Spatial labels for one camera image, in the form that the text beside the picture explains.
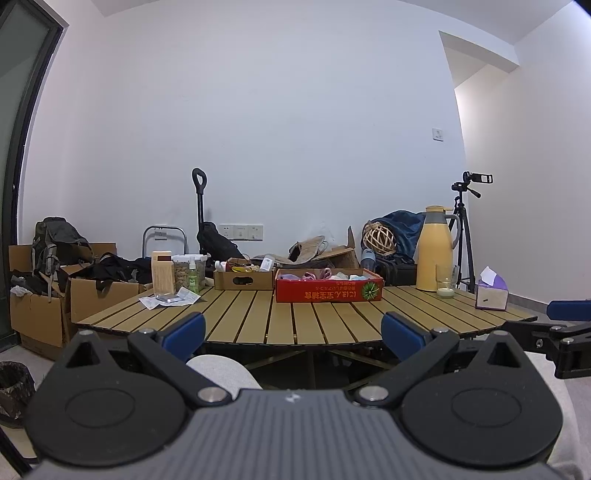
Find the glass door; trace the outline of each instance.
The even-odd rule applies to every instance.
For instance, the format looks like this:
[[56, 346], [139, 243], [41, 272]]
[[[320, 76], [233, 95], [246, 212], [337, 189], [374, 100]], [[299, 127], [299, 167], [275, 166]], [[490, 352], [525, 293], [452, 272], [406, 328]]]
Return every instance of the glass door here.
[[10, 327], [8, 245], [17, 239], [17, 199], [27, 132], [62, 26], [33, 0], [0, 0], [0, 351]]

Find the green bottle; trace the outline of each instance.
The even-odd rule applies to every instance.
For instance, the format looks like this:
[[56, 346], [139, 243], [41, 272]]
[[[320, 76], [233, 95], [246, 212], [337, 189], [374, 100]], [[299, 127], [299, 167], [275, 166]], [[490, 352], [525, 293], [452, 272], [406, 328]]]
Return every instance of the green bottle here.
[[199, 293], [199, 272], [194, 258], [191, 258], [189, 262], [189, 290]]

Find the metal screw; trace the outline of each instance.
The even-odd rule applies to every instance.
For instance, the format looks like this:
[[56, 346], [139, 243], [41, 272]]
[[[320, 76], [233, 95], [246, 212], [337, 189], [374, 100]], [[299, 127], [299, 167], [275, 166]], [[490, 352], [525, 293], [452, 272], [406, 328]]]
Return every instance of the metal screw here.
[[197, 392], [197, 396], [207, 403], [222, 401], [227, 395], [228, 392], [220, 387], [205, 387]]
[[388, 398], [388, 390], [379, 385], [369, 385], [359, 390], [359, 396], [366, 401], [382, 401]]

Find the electrical outlet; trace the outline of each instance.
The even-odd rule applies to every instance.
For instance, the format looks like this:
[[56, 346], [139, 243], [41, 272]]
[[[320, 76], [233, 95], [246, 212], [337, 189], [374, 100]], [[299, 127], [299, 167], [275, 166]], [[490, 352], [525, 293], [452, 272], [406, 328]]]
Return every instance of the electrical outlet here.
[[437, 140], [438, 142], [443, 142], [443, 130], [440, 128], [433, 129], [433, 140]]
[[248, 225], [234, 225], [234, 240], [248, 240]]
[[249, 240], [262, 240], [262, 225], [249, 225], [248, 226], [248, 239]]
[[225, 236], [227, 239], [232, 240], [234, 238], [234, 226], [233, 225], [220, 225], [220, 234]]

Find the wicker ball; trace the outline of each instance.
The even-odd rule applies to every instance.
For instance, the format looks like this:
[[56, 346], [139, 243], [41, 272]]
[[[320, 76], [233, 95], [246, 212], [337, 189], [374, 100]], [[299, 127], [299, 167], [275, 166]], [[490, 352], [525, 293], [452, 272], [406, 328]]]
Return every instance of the wicker ball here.
[[391, 255], [396, 251], [394, 234], [385, 225], [375, 222], [366, 223], [363, 227], [363, 243], [377, 254]]

